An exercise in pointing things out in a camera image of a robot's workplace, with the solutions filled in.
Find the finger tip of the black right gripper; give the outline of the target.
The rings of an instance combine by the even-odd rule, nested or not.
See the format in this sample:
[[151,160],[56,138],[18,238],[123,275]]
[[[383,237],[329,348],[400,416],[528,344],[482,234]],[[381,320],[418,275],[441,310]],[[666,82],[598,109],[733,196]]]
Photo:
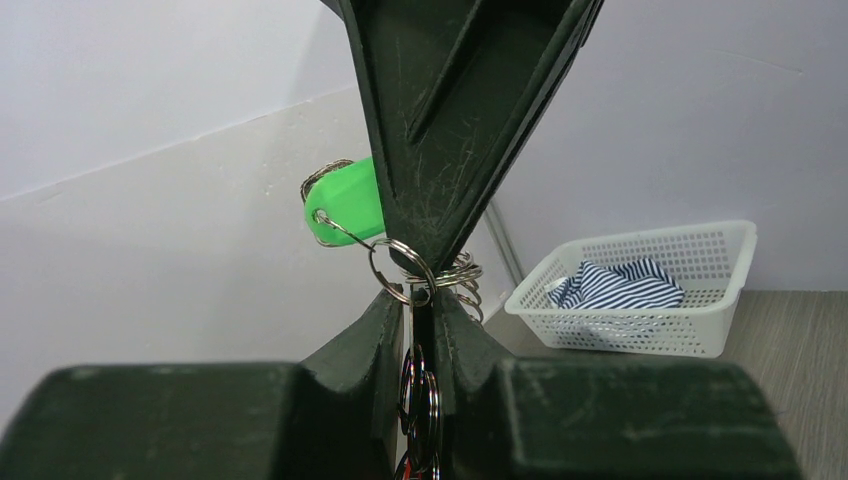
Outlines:
[[389,238],[446,270],[542,118],[598,1],[332,1]]

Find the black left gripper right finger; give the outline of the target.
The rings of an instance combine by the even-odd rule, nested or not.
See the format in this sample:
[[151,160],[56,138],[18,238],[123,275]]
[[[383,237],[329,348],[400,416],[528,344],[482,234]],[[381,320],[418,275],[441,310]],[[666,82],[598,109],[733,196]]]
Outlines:
[[739,366],[512,354],[446,322],[457,415],[447,479],[799,479],[776,415]]

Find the green key tag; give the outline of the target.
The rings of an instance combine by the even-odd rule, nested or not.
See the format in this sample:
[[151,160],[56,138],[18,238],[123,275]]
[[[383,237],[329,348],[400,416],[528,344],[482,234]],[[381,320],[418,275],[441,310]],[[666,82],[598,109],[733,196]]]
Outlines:
[[324,247],[354,245],[385,232],[371,157],[325,165],[302,182],[300,196],[307,226]]

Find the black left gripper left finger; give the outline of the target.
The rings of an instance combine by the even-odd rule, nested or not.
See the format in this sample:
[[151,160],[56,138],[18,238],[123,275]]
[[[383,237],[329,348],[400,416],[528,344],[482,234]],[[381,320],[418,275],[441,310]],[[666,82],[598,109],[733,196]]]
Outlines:
[[1,440],[5,479],[388,479],[401,303],[380,293],[298,363],[80,365]]

